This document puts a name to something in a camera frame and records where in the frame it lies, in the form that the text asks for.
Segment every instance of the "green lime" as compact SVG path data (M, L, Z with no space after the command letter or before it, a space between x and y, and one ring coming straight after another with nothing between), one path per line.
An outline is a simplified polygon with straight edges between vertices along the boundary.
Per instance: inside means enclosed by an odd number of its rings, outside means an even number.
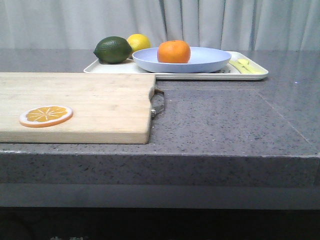
M108 36L98 42L93 53L102 63L119 64L131 55L132 48L126 39Z

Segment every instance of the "granite countertop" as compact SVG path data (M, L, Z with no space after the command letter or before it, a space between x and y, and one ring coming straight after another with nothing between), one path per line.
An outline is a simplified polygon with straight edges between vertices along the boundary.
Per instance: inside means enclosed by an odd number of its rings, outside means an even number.
M280 189L309 190L306 194L319 197L320 52L241 53L266 68L269 76L257 81L158 80L165 92L165 111L152 120L148 144L0 143L0 192L11 192L0 205L32 205L31 200L23 202L15 196L21 197L26 188L45 191L48 186L61 191L77 186L81 200L61 204L71 207L99 205L89 204L94 200L89 201L88 195L83 202L83 186L94 186L92 193L108 187L122 196L133 189L160 193L161 187L171 186L172 194L196 187L195 191L202 191L198 196L212 187L225 196L230 194L227 188L246 188L267 190L265 196ZM92 50L0 49L0 72L81 73L95 59ZM190 199L197 201L195 207L223 206ZM52 206L47 200L42 197L33 205ZM136 203L126 201L128 206L142 207L158 202L148 205L138 199ZM312 208L320 208L320 203L313 203ZM163 206L194 204L190 200Z

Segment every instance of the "yellow food slice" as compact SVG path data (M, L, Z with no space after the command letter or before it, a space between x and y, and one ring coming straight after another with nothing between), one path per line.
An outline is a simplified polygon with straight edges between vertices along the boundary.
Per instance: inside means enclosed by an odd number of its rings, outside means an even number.
M61 124L73 116L67 106L46 105L32 108L20 115L21 125L29 128L44 128Z

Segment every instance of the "mandarin orange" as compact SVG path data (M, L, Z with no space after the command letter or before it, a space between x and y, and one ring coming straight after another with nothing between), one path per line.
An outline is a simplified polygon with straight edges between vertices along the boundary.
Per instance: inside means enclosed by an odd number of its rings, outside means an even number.
M160 63L186 64L190 56L190 46L182 40L165 41L160 44L157 51L157 59Z

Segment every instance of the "dark floor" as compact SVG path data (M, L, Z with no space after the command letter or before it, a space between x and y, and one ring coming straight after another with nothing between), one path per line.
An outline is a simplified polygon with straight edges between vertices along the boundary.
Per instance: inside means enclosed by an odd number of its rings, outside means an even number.
M320 240L320 210L0 208L0 240Z

